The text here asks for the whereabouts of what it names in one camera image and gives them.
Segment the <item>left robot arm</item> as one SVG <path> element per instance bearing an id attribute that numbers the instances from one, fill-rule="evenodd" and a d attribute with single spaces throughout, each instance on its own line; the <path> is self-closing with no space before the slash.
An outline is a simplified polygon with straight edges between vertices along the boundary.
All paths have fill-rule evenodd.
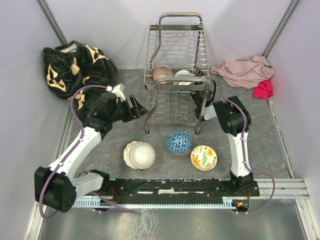
<path id="1" fill-rule="evenodd" d="M 114 123 L 131 122 L 148 112 L 134 95 L 123 100 L 115 93 L 103 93 L 93 113 L 80 124 L 79 135 L 65 152 L 48 167 L 40 166 L 35 171 L 35 200 L 66 213 L 78 198 L 86 194 L 96 191 L 99 195 L 106 195 L 111 189 L 109 174 L 94 169 L 75 178 L 76 171 L 93 148 L 112 130 Z"/>

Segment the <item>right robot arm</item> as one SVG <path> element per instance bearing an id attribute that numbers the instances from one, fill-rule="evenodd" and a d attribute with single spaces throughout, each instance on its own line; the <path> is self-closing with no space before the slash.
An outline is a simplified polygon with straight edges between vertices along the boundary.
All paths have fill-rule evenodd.
<path id="1" fill-rule="evenodd" d="M 248 155 L 248 131 L 252 123 L 251 116 L 238 96 L 234 95 L 214 101 L 217 85 L 208 91 L 203 117 L 200 117 L 204 94 L 199 91 L 190 95 L 195 103 L 195 116 L 199 120 L 217 118 L 221 129 L 226 133 L 231 152 L 229 189 L 236 196 L 242 195 L 253 184 L 254 178 Z"/>

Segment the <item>red patterned bowl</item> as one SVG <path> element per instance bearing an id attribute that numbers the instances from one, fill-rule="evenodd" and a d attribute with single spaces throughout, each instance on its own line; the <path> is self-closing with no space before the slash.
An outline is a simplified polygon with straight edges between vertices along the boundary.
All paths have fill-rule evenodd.
<path id="1" fill-rule="evenodd" d="M 158 82 L 158 78 L 172 77 L 172 76 L 173 76 L 173 71 L 171 70 L 170 67 L 166 65 L 157 66 L 155 69 L 152 70 L 152 78 L 155 83 Z"/>

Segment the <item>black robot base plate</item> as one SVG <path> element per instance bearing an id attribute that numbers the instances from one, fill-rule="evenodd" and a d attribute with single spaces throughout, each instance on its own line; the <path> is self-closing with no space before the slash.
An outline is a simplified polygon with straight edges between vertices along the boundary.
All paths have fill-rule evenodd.
<path id="1" fill-rule="evenodd" d="M 110 180 L 95 193 L 115 197 L 117 204 L 221 204 L 223 197 L 258 197 L 258 183 L 233 191 L 230 180 L 125 179 Z"/>

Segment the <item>plain white bowl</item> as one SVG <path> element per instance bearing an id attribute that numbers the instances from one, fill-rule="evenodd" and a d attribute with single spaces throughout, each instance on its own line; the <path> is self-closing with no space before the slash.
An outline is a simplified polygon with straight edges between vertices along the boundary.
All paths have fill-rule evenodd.
<path id="1" fill-rule="evenodd" d="M 175 77 L 178 76 L 194 76 L 192 72 L 188 70 L 179 70 L 174 74 Z M 174 85 L 188 86 L 191 85 L 192 82 L 174 82 Z"/>

